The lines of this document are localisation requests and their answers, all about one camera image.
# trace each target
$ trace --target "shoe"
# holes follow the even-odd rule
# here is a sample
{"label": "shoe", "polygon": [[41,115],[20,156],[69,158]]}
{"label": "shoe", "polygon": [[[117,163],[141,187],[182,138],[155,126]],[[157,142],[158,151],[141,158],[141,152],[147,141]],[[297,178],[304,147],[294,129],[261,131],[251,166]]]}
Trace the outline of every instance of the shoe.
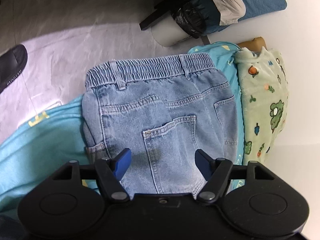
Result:
{"label": "shoe", "polygon": [[22,44],[0,56],[0,93],[22,73],[27,60],[28,53]]}

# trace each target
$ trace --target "blue fabric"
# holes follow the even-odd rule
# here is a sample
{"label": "blue fabric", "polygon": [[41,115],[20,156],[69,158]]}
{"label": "blue fabric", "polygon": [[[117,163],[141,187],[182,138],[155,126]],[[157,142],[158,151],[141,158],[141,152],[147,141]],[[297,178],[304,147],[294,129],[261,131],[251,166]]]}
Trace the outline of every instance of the blue fabric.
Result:
{"label": "blue fabric", "polygon": [[235,97],[206,53],[110,61],[89,70],[82,101],[93,162],[132,151],[120,181],[134,193],[192,192],[205,184],[195,151],[235,161]]}
{"label": "blue fabric", "polygon": [[[239,51],[239,47],[231,42],[219,41],[206,46],[197,46],[189,50],[188,53],[208,53],[217,69],[221,70],[230,83],[232,93],[235,95],[236,110],[238,117],[238,148],[235,164],[241,165],[244,152],[244,124],[241,105],[241,89],[238,80],[238,69],[233,63],[234,53]],[[235,189],[243,185],[243,180],[234,180],[232,188]]]}
{"label": "blue fabric", "polygon": [[81,101],[39,114],[0,145],[0,212],[16,219],[20,199],[61,165],[71,159],[89,163]]}
{"label": "blue fabric", "polygon": [[[262,14],[284,10],[286,0],[243,0],[246,13],[238,21],[253,18]],[[207,29],[203,35],[222,31],[226,26],[220,26],[220,12],[212,0],[192,0],[191,3],[200,11],[205,19]]]}

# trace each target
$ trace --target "plastic bag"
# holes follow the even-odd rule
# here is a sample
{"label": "plastic bag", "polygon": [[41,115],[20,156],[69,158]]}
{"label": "plastic bag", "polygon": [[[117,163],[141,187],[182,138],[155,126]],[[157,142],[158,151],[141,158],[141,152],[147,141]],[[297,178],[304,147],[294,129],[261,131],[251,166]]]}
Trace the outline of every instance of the plastic bag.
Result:
{"label": "plastic bag", "polygon": [[177,10],[171,10],[171,16],[182,30],[195,39],[207,28],[200,12],[189,2]]}

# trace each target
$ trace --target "elastic waistband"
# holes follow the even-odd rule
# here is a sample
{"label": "elastic waistband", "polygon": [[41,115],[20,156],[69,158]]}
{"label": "elastic waistband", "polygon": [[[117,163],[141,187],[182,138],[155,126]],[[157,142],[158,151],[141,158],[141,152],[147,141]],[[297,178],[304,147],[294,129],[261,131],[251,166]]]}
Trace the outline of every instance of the elastic waistband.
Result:
{"label": "elastic waistband", "polygon": [[147,59],[111,60],[87,73],[86,88],[116,84],[120,90],[128,82],[155,80],[215,68],[207,53],[182,54]]}

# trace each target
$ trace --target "jeans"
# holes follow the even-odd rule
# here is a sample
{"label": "jeans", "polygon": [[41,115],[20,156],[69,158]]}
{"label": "jeans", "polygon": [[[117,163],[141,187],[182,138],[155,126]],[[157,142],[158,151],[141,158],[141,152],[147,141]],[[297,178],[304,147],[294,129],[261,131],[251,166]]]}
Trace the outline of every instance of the jeans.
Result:
{"label": "jeans", "polygon": [[109,61],[86,76],[82,101],[87,153],[132,163],[120,181],[134,193],[196,195],[205,180],[195,151],[235,161],[234,95],[206,53]]}

